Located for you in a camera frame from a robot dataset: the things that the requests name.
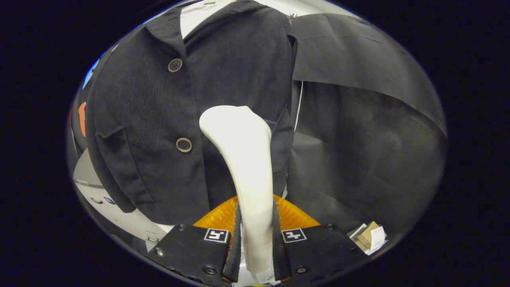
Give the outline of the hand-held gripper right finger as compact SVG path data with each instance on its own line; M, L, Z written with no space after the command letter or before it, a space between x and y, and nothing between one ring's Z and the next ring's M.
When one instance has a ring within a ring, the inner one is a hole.
M288 200L273 198L273 267L281 285L322 285L368 263L336 224L320 224Z

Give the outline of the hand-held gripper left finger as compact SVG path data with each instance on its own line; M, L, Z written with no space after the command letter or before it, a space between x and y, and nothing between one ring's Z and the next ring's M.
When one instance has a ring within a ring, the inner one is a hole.
M148 253L173 274L212 287L231 287L241 263L240 209L237 197L193 225L178 224Z

